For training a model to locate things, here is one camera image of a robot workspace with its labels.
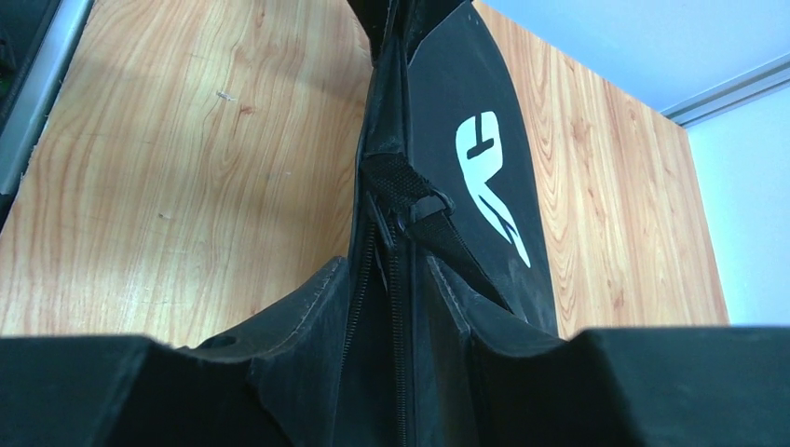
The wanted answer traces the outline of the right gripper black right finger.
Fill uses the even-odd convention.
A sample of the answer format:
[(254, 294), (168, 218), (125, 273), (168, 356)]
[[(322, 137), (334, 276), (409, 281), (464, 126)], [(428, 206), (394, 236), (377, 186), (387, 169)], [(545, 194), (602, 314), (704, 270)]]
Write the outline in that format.
[(785, 446), (783, 327), (591, 329), (563, 340), (426, 262), (450, 446)]

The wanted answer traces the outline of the black Crossway racket bag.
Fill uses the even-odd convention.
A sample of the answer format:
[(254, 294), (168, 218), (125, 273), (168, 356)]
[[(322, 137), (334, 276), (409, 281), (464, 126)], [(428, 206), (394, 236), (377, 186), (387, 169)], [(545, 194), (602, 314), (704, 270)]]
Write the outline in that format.
[(336, 446), (491, 443), (469, 324), (558, 334), (535, 172), (469, 1), (354, 1), (373, 77), (357, 149)]

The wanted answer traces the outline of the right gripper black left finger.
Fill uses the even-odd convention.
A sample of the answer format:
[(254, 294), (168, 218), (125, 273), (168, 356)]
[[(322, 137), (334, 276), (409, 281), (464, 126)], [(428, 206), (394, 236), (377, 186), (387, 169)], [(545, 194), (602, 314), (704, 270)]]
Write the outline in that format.
[(5, 446), (329, 446), (346, 259), (197, 347), (140, 335), (5, 338)]

